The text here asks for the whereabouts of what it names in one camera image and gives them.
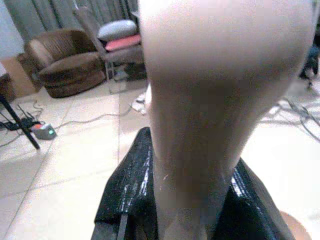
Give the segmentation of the brown chair with metal legs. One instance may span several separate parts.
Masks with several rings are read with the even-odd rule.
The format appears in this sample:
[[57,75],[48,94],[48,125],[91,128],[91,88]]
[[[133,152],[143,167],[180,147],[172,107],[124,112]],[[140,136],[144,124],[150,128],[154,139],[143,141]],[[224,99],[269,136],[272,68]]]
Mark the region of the brown chair with metal legs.
[[102,62],[104,63],[105,76],[107,80],[117,80],[118,76],[115,74],[115,63],[122,64],[142,64],[144,62],[142,43],[131,46],[128,48],[116,50],[116,51],[106,51],[105,45],[109,41],[99,40],[97,38],[97,33],[101,25],[92,11],[88,7],[79,7],[73,11],[73,14],[77,21],[82,26],[84,32],[87,34],[89,39],[92,41],[98,55]]

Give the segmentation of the grey round cushion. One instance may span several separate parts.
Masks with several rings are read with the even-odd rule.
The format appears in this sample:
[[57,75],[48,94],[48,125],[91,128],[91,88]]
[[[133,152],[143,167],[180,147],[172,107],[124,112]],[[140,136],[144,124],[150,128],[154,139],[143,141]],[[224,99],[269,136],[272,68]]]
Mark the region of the grey round cushion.
[[102,25],[96,36],[99,40],[108,42],[133,36],[137,31],[138,27],[134,21],[124,19]]

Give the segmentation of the black tripod leg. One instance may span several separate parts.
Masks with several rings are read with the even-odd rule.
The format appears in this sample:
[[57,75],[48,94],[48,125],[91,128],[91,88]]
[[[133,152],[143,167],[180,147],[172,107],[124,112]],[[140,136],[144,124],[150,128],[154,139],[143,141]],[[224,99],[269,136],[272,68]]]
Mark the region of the black tripod leg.
[[8,111],[8,113],[14,119],[15,123],[18,124],[19,128],[22,130],[22,132],[28,138],[28,140],[31,142],[31,144],[34,146],[34,148],[36,150],[39,150],[40,149],[39,144],[36,142],[36,140],[30,134],[29,130],[25,126],[23,126],[21,119],[18,117],[16,112],[12,109],[11,105],[8,103],[6,98],[1,94],[0,94],[0,103],[4,106],[4,108]]

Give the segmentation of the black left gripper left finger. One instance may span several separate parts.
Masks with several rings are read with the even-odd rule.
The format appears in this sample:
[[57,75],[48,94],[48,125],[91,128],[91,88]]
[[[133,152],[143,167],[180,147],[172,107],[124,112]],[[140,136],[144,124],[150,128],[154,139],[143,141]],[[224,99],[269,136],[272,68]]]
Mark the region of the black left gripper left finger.
[[108,179],[90,240],[159,240],[149,127],[137,132]]

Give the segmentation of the red flat cushion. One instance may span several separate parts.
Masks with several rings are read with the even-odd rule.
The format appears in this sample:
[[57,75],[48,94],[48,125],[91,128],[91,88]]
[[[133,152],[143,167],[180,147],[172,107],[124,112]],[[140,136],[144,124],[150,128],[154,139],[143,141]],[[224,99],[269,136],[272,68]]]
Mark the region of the red flat cushion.
[[107,42],[104,49],[107,52],[114,52],[114,51],[139,45],[140,43],[141,43],[141,35],[136,34],[136,35],[124,37],[121,39],[111,40]]

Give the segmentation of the white crumpled paper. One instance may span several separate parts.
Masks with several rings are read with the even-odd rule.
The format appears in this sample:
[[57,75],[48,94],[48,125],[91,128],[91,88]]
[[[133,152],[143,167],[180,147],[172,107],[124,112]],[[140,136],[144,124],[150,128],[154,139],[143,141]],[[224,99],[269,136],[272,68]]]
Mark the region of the white crumpled paper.
[[142,115],[146,115],[148,113],[148,109],[151,105],[151,102],[152,102],[152,88],[151,88],[151,84],[149,83],[145,91],[134,99],[130,107],[134,111]]

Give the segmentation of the grey power box green light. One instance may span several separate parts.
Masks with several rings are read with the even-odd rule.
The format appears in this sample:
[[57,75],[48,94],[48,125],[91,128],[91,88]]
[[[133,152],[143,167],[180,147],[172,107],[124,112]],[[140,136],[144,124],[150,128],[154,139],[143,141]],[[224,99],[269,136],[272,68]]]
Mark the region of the grey power box green light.
[[31,127],[31,131],[39,140],[53,140],[57,133],[50,123],[35,124]]

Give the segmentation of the tan cardboard box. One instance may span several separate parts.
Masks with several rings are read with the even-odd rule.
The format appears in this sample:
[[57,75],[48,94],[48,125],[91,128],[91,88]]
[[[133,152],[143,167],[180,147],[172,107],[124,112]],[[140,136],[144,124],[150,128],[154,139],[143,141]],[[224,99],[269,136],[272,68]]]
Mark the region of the tan cardboard box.
[[33,64],[26,53],[0,59],[0,94],[12,102],[37,93],[42,85],[33,73]]

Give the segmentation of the black office chair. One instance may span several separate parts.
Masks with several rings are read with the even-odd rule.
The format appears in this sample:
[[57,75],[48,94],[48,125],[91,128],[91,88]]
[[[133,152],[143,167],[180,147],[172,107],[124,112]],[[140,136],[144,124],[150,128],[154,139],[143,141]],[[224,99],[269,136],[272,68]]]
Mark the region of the black office chair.
[[308,56],[299,77],[307,81],[306,88],[309,90],[313,86],[313,81],[317,78],[319,69],[320,48],[313,44],[308,52]]

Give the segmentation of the pale beige broom handle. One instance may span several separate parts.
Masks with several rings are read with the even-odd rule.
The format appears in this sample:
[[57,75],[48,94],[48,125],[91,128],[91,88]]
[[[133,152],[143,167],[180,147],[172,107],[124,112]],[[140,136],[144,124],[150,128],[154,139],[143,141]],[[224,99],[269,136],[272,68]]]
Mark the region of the pale beige broom handle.
[[160,240],[214,236],[258,120],[312,45],[319,0],[139,0]]

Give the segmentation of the grey curtain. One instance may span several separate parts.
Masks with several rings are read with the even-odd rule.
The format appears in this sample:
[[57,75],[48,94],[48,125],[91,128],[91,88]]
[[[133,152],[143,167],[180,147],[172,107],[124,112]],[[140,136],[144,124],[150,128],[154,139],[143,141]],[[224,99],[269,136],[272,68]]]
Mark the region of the grey curtain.
[[138,0],[3,0],[22,40],[27,43],[43,32],[81,29],[74,11],[87,7],[100,24],[131,19]]

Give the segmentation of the orange brown round object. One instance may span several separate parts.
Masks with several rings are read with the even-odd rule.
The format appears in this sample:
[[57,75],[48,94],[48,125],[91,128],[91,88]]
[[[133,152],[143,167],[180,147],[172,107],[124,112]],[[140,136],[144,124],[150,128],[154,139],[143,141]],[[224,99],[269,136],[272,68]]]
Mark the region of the orange brown round object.
[[312,240],[310,234],[298,220],[284,211],[280,211],[280,214],[293,234],[295,240]]

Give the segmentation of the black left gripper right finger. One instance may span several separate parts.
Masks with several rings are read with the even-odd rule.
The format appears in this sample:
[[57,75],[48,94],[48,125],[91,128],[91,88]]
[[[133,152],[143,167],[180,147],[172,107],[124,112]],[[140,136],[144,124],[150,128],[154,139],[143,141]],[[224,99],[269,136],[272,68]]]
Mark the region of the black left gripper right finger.
[[263,182],[240,159],[212,240],[296,240]]

